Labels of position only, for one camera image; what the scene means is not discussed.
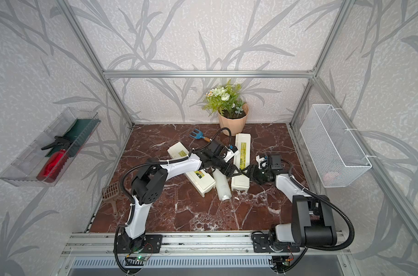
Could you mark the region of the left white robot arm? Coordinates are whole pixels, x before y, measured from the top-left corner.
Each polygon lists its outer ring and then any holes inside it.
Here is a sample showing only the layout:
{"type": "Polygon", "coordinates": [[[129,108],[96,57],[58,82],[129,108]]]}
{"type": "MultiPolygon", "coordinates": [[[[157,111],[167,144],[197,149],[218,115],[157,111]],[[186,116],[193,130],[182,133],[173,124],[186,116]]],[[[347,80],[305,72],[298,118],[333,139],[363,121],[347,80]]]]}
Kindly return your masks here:
{"type": "Polygon", "coordinates": [[[231,177],[237,170],[231,160],[239,154],[236,146],[224,146],[213,140],[181,158],[150,161],[128,170],[120,180],[120,188],[130,200],[124,235],[130,240],[137,240],[145,234],[150,207],[160,197],[166,181],[208,168],[217,169],[231,177]]]}

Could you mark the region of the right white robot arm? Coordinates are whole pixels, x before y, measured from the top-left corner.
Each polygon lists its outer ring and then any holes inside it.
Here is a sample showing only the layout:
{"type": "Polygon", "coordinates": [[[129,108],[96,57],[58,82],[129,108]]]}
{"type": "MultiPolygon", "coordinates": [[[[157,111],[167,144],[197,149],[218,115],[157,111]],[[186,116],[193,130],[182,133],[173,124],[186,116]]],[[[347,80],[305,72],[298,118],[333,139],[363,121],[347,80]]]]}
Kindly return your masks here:
{"type": "Polygon", "coordinates": [[[280,250],[283,243],[299,247],[333,247],[337,243],[332,209],[319,198],[308,194],[293,175],[293,164],[280,155],[259,157],[242,172],[259,185],[272,184],[292,203],[291,222],[271,228],[270,244],[280,250]]]}

